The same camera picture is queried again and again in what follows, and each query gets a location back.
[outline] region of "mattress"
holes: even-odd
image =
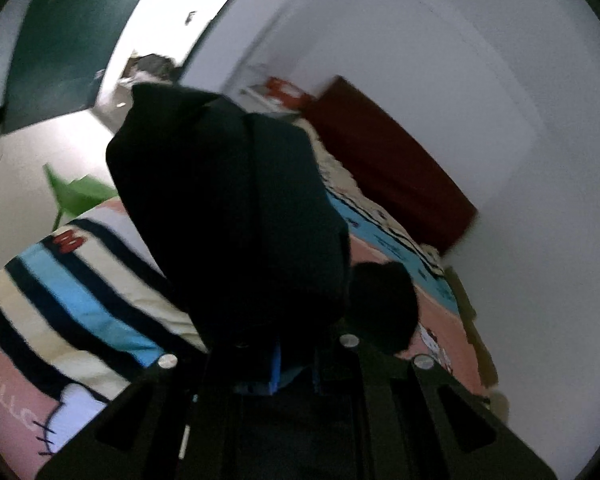
[[[346,181],[337,161],[329,170],[328,153],[314,149],[328,197],[349,224],[353,262],[397,260],[413,276],[420,322],[399,356],[430,354],[469,391],[483,394],[435,250],[415,244]],[[189,250],[195,252],[194,243]],[[32,480],[161,354],[205,352],[173,298],[118,198],[0,270],[0,454],[19,478]]]

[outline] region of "white tile floor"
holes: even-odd
[[[50,163],[68,180],[90,173],[111,184],[105,163],[110,138],[110,131],[90,111],[83,111],[0,140],[0,268],[53,227],[58,210],[43,164]]]

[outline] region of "green chair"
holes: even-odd
[[[56,175],[48,164],[44,165],[46,179],[54,192],[58,204],[58,215],[53,231],[60,226],[62,215],[73,218],[118,195],[115,189],[103,184],[91,175],[66,182]]]

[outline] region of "green door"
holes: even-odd
[[[32,0],[7,79],[4,131],[93,106],[139,0]]]

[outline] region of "red headboard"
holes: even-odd
[[[413,137],[345,79],[303,115],[362,192],[414,240],[444,253],[466,231],[475,207]]]

